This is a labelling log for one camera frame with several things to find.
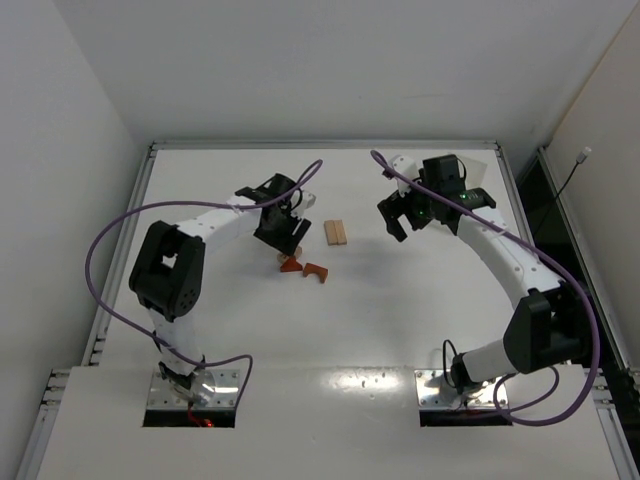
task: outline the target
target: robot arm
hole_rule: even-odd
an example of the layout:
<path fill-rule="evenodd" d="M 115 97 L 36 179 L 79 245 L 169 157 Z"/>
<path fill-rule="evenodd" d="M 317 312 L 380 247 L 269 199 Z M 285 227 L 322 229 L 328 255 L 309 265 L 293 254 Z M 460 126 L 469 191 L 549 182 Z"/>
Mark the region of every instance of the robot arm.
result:
<path fill-rule="evenodd" d="M 276 174 L 255 189 L 237 191 L 226 203 L 261 204 L 294 186 L 293 180 Z M 293 255 L 311 226 L 304 212 L 314 203 L 313 194 L 296 190 L 266 208 L 213 209 L 175 225 L 162 221 L 152 224 L 131 272 L 129 288 L 149 312 L 156 335 L 182 355 L 204 360 L 196 342 L 192 309 L 200 296 L 205 256 L 249 232 L 285 255 Z M 196 367 L 168 348 L 158 348 L 162 375 L 189 397 Z"/>
<path fill-rule="evenodd" d="M 425 187 L 506 228 L 495 202 L 483 189 L 466 189 L 458 162 L 455 155 L 447 155 L 425 160 L 419 168 L 406 155 L 399 155 L 388 163 L 406 177 L 418 179 Z M 501 339 L 453 359 L 451 378 L 458 391 L 502 375 L 534 372 L 584 354 L 588 332 L 583 327 L 583 312 L 558 275 L 512 240 L 412 190 L 402 180 L 397 182 L 398 190 L 378 204 L 387 231 L 398 241 L 406 238 L 398 221 L 402 215 L 413 230 L 424 228 L 432 220 L 447 225 L 487 265 L 514 307 Z"/>

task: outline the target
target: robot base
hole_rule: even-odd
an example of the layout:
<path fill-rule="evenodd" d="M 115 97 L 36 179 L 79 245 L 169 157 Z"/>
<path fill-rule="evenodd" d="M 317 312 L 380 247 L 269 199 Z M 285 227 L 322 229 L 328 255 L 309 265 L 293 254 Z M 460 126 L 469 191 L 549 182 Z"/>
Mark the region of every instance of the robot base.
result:
<path fill-rule="evenodd" d="M 196 419 L 210 420 L 216 428 L 234 428 L 238 398 L 239 370 L 205 370 L 197 380 L 199 401 L 192 406 Z M 144 427 L 198 427 L 187 414 L 189 402 L 159 371 L 151 377 Z"/>
<path fill-rule="evenodd" d="M 511 425 L 495 412 L 493 405 L 493 392 L 499 379 L 458 394 L 447 385 L 442 374 L 442 370 L 415 371 L 421 426 Z M 508 408 L 504 385 L 498 390 L 498 399 L 501 406 Z"/>

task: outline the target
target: round wooden block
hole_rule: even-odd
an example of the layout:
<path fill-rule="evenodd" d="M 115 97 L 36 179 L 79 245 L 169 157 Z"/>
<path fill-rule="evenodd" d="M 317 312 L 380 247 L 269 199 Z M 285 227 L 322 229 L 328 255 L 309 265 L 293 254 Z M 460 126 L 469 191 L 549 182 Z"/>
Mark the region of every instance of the round wooden block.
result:
<path fill-rule="evenodd" d="M 302 247 L 296 247 L 296 253 L 294 253 L 296 260 L 300 258 L 300 255 L 302 255 Z M 287 255 L 285 255 L 284 253 L 278 253 L 277 259 L 278 259 L 278 263 L 280 265 L 282 265 L 284 262 L 287 261 L 289 257 Z"/>

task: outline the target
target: metal mounting plate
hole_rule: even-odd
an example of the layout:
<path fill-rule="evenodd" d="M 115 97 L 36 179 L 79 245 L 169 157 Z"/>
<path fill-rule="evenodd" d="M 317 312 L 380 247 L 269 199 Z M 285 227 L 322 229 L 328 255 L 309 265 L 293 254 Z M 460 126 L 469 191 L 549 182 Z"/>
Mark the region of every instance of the metal mounting plate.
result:
<path fill-rule="evenodd" d="M 209 394 L 206 401 L 194 404 L 193 410 L 233 411 L 238 398 L 240 370 L 207 370 L 207 372 L 213 378 L 212 384 L 205 387 Z M 186 410 L 187 403 L 167 380 L 163 380 L 159 371 L 153 373 L 147 397 L 147 410 Z"/>
<path fill-rule="evenodd" d="M 444 381 L 442 370 L 416 370 L 416 392 L 421 411 L 452 411 L 466 408 L 468 410 L 493 411 L 493 391 L 496 382 L 484 382 L 482 388 L 459 395 Z M 507 390 L 504 385 L 498 390 L 500 405 L 507 408 Z"/>

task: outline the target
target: gray wall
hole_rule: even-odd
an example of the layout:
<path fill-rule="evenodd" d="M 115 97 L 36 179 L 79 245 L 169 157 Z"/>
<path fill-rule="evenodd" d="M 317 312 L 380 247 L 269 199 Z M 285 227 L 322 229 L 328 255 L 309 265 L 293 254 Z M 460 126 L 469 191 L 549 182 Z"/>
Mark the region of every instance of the gray wall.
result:
<path fill-rule="evenodd" d="M 636 0 L 55 0 L 140 138 L 497 138 L 519 168 Z"/>
<path fill-rule="evenodd" d="M 8 479 L 49 370 L 82 356 L 95 311 L 84 254 L 126 207 L 142 151 L 50 0 L 2 3 L 0 64 L 0 478 Z"/>
<path fill-rule="evenodd" d="M 603 58 L 549 147 L 556 184 L 592 148 L 563 198 L 613 303 L 633 363 L 640 365 L 640 7 Z"/>

